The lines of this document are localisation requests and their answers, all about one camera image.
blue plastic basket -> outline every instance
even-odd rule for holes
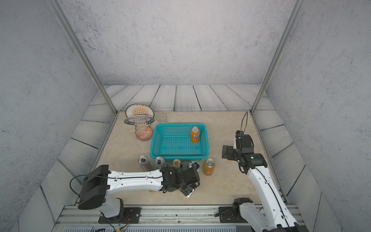
[[[191,128],[199,127],[200,141],[191,141]],[[165,160],[201,160],[209,155],[209,140],[204,124],[158,124],[153,132],[151,157]]]

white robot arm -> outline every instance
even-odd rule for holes
[[[121,210],[120,199],[114,198],[113,193],[131,190],[152,190],[160,191],[163,187],[162,172],[160,170],[147,172],[117,172],[111,171],[107,179],[109,189],[106,191],[105,199],[101,206],[96,209],[101,211],[106,218],[112,218],[119,215]]]
[[[262,154],[254,153],[254,143],[250,135],[236,131],[234,146],[224,145],[222,158],[238,162],[240,171],[252,181],[265,209],[265,216],[257,210],[249,198],[235,199],[232,208],[215,216],[232,216],[236,221],[247,221],[255,232],[308,232],[306,226],[298,225],[287,209],[273,183],[264,157]]]
[[[152,190],[173,192],[180,190],[190,197],[200,185],[197,172],[199,165],[193,164],[186,170],[165,166],[148,172],[125,173],[109,171],[108,165],[101,165],[90,172],[83,180],[79,209],[98,209],[104,217],[119,222],[123,218],[123,204],[113,193],[131,190]]]

beige tabletop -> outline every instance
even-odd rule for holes
[[[223,145],[233,146],[234,134],[240,129],[245,112],[166,112],[168,123],[203,123],[209,137],[209,157],[215,161],[214,174],[205,176],[199,171],[200,186],[190,198],[180,191],[155,192],[147,190],[116,193],[124,204],[132,205],[224,205],[231,204],[235,198],[249,197],[255,204],[260,204],[257,192],[247,175],[238,169],[236,161],[221,158]],[[138,158],[142,155],[150,158],[152,139],[142,142],[135,137],[133,125],[124,123],[126,116],[121,113],[103,150],[98,166],[108,164],[109,170],[136,172],[141,171]],[[157,125],[155,120],[151,128]],[[251,118],[248,118],[245,134],[249,134],[254,142],[255,153],[266,158]],[[203,160],[197,163],[203,166]]]

gray wall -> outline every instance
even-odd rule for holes
[[[370,16],[308,0],[267,89],[344,231],[371,228]]]
[[[60,0],[104,85],[261,83],[295,0]]]
[[[1,1],[0,32],[0,231],[8,231],[97,88],[45,0]]]

decorative plate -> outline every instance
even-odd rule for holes
[[[146,124],[151,124],[155,121],[154,118],[149,117],[149,116],[134,116],[134,117],[129,117],[124,120],[126,124],[129,125],[146,125]]]
[[[147,141],[153,135],[153,131],[149,127],[141,127],[135,132],[135,136],[140,141]]]
[[[132,104],[129,105],[125,110],[126,117],[130,118],[133,116],[145,115],[154,118],[155,113],[152,108],[144,104]]]

